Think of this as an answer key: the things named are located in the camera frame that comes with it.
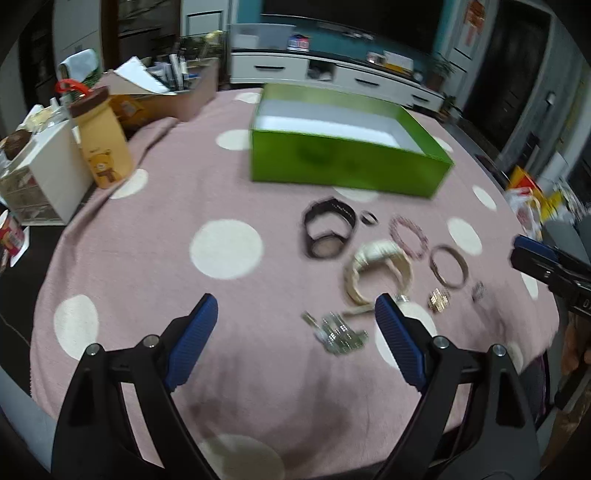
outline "gold bangle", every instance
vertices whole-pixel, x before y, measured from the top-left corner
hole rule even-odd
[[[439,269],[435,264],[435,260],[433,260],[434,254],[439,250],[445,250],[453,258],[456,259],[457,263],[460,265],[460,268],[462,269],[462,275],[464,277],[462,283],[449,283],[448,281],[446,281],[445,278],[441,276],[441,274],[439,273]],[[439,280],[439,283],[443,285],[445,288],[449,288],[450,290],[460,290],[460,288],[463,288],[463,286],[466,285],[466,282],[468,281],[469,270],[466,260],[464,260],[464,257],[460,254],[459,251],[457,251],[455,248],[449,247],[448,245],[438,245],[437,247],[434,247],[431,250],[431,255],[429,256],[429,267],[431,267],[431,270],[435,274],[435,277]]]

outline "black watch band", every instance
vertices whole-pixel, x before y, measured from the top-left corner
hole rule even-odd
[[[312,238],[308,232],[308,224],[320,215],[326,213],[336,213],[345,219],[351,226],[349,234],[345,237],[336,232],[329,232],[318,238]],[[304,242],[306,245],[306,254],[311,258],[334,258],[338,257],[349,242],[355,226],[357,225],[357,215],[355,211],[345,202],[341,202],[334,197],[326,200],[314,202],[304,213]]]

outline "red can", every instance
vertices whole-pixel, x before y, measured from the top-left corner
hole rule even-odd
[[[20,252],[25,242],[25,233],[18,224],[14,215],[4,210],[0,215],[0,243],[8,251],[11,257]]]

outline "person's hand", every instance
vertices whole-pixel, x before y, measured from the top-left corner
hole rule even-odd
[[[569,326],[566,327],[566,333],[564,334],[564,346],[562,350],[562,374],[568,375],[575,371],[579,367],[579,359],[581,353],[579,353],[578,342],[577,342],[577,329],[576,322],[569,322]],[[591,348],[587,349],[584,356],[585,363],[591,365]]]

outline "teal wall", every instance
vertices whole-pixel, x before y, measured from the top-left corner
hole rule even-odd
[[[460,0],[444,0],[441,20],[437,28],[435,42],[433,43],[434,52],[437,52],[441,47],[447,25],[450,21],[453,21],[451,16],[453,6],[457,1]],[[427,69],[429,55],[404,44],[382,39],[369,41],[363,38],[349,38],[338,32],[318,28],[314,21],[289,17],[265,17],[261,15],[261,11],[262,0],[239,0],[237,22],[292,24],[297,27],[296,31],[298,33],[310,37],[310,50],[343,55],[357,60],[364,60],[369,51],[382,53],[382,50],[388,50],[412,58],[415,63],[415,70],[424,72]]]

